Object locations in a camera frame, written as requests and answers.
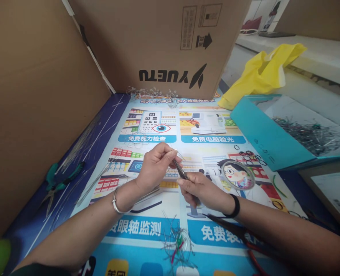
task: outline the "woman's left hand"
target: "woman's left hand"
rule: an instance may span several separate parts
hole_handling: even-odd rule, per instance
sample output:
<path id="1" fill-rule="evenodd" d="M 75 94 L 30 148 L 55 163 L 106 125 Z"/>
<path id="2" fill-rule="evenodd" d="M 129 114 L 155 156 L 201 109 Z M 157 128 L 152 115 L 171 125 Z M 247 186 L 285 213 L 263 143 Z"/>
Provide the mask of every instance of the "woman's left hand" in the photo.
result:
<path id="1" fill-rule="evenodd" d="M 177 150 L 164 142 L 157 144 L 152 150 L 147 152 L 144 155 L 140 173 L 135 180 L 138 187 L 145 193 L 149 193 L 154 187 L 159 185 L 165 176 L 167 168 L 176 168 L 172 161 L 175 160 L 179 164 L 182 161 L 177 154 Z"/>

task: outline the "hand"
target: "hand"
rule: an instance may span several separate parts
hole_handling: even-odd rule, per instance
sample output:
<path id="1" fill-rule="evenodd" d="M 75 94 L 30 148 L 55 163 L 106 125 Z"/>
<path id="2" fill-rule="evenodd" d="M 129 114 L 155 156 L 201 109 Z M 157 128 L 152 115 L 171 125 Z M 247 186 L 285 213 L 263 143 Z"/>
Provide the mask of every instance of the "hand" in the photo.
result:
<path id="1" fill-rule="evenodd" d="M 207 207 L 226 215 L 232 214 L 235 202 L 231 195 L 222 191 L 201 172 L 187 172 L 189 180 L 178 178 L 182 195 L 191 206 L 197 207 L 199 200 Z"/>
<path id="2" fill-rule="evenodd" d="M 144 160 L 140 173 L 135 180 L 137 185 L 149 193 L 154 187 L 159 185 L 167 168 L 170 166 L 175 169 L 172 162 L 174 159 L 180 164 L 182 159 L 177 156 L 178 151 L 171 148 L 168 144 L 162 142 L 157 144 L 152 150 L 144 155 Z"/>

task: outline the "green-handled pliers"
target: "green-handled pliers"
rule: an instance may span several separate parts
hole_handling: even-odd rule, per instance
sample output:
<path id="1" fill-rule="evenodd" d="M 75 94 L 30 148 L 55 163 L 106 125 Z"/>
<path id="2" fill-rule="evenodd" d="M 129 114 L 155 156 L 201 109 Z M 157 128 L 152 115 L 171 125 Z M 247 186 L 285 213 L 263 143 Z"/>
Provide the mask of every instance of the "green-handled pliers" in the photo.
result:
<path id="1" fill-rule="evenodd" d="M 49 169 L 47 176 L 46 176 L 46 181 L 48 182 L 46 191 L 47 191 L 47 195 L 45 196 L 45 198 L 42 200 L 41 205 L 47 201 L 48 199 L 48 206 L 47 206 L 47 211 L 46 211 L 46 217 L 48 217 L 48 214 L 50 213 L 50 209 L 52 206 L 52 202 L 54 201 L 54 195 L 57 191 L 61 191 L 64 190 L 66 188 L 66 186 L 73 181 L 74 178 L 77 177 L 77 175 L 82 171 L 83 167 L 86 165 L 85 162 L 80 162 L 79 165 L 77 166 L 77 168 L 73 171 L 73 173 L 67 178 L 65 179 L 63 182 L 56 184 L 54 177 L 55 177 L 55 172 L 58 169 L 58 164 L 55 163 L 51 166 L 51 168 Z"/>

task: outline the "cartoon doctor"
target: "cartoon doctor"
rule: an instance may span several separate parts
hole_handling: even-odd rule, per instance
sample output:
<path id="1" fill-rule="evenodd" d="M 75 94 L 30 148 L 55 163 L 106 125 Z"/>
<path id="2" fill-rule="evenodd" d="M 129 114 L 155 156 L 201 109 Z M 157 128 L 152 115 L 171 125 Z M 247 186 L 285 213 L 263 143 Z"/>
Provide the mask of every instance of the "cartoon doctor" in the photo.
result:
<path id="1" fill-rule="evenodd" d="M 272 208 L 276 208 L 272 202 L 269 196 L 266 194 L 266 192 L 257 184 L 253 186 L 253 188 L 249 190 L 237 190 L 233 186 L 230 187 L 230 190 L 224 188 L 223 184 L 221 183 L 220 176 L 222 175 L 222 166 L 228 161 L 234 161 L 232 159 L 224 159 L 217 163 L 217 165 L 220 167 L 220 169 L 215 170 L 211 169 L 209 170 L 210 177 L 212 178 L 213 183 L 215 183 L 221 190 L 223 190 L 226 193 L 234 194 L 236 196 L 244 197 L 246 199 L 249 199 L 251 201 L 263 204 L 265 206 L 269 206 Z M 248 177 L 249 173 L 244 168 L 237 164 L 228 164 L 224 167 L 224 174 L 226 178 L 233 183 L 235 186 L 243 188 L 251 185 L 251 179 Z"/>

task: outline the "woman's right hand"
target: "woman's right hand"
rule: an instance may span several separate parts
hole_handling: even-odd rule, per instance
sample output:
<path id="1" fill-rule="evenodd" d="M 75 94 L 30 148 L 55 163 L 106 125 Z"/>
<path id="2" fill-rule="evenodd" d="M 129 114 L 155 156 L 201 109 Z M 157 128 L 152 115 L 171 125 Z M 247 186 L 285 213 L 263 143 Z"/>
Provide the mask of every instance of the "woman's right hand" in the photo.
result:
<path id="1" fill-rule="evenodd" d="M 178 178 L 177 182 L 185 201 L 197 206 L 197 198 L 207 207 L 223 214 L 230 215 L 235 208 L 231 195 L 222 191 L 201 172 L 187 172 L 189 180 Z"/>

